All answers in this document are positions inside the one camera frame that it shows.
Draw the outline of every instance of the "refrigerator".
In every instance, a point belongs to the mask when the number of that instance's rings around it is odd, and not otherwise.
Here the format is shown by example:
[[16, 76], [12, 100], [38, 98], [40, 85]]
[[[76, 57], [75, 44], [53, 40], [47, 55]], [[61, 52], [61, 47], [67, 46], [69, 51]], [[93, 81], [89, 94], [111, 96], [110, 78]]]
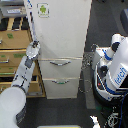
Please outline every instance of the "refrigerator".
[[24, 0], [47, 99], [77, 98], [92, 0]]

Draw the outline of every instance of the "floor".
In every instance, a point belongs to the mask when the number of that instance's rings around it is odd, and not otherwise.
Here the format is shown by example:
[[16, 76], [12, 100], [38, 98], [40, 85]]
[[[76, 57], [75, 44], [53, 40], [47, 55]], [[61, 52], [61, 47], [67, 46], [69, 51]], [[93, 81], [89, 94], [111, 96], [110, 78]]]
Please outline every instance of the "floor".
[[[128, 8], [128, 1], [92, 0], [91, 16], [85, 45], [85, 56], [92, 54], [91, 46], [108, 47], [115, 33], [126, 36], [121, 22], [120, 12]], [[80, 89], [77, 99], [47, 100], [46, 98], [27, 99], [27, 113], [19, 124], [20, 128], [36, 128], [45, 125], [79, 125], [82, 128], [92, 128], [90, 116], [97, 116], [101, 128], [106, 122], [101, 115], [101, 105], [93, 97], [91, 84], [91, 68], [83, 65], [81, 71]]]

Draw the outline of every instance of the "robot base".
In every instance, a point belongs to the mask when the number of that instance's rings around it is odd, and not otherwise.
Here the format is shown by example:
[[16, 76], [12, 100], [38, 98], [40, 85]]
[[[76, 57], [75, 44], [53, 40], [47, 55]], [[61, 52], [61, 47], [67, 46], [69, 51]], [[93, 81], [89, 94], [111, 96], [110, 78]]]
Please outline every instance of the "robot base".
[[93, 94], [94, 94], [94, 97], [99, 101], [100, 104], [102, 104], [103, 106], [106, 106], [106, 107], [112, 107], [112, 106], [116, 106], [116, 105], [119, 105], [120, 104], [120, 98], [112, 98], [111, 101], [109, 100], [106, 100], [99, 92], [98, 92], [98, 89], [99, 88], [99, 84], [102, 85], [102, 80], [104, 79], [104, 77], [106, 76], [106, 72], [104, 73], [101, 73], [101, 70], [100, 68], [97, 68], [99, 67], [98, 65], [96, 66], [96, 70], [94, 72], [94, 75], [92, 77], [92, 87], [93, 87]]

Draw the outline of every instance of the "white robot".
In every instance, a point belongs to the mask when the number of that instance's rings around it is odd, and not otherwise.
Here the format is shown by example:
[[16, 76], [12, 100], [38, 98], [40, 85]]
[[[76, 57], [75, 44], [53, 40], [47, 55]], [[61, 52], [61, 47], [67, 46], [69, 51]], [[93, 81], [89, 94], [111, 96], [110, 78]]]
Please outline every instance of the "white robot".
[[103, 104], [118, 104], [128, 91], [128, 37], [115, 34], [111, 47], [96, 48], [92, 69], [96, 97]]
[[22, 58], [11, 87], [0, 94], [0, 128], [18, 128], [16, 124], [21, 122], [25, 115], [26, 93], [39, 49], [38, 42], [30, 43], [27, 56]]

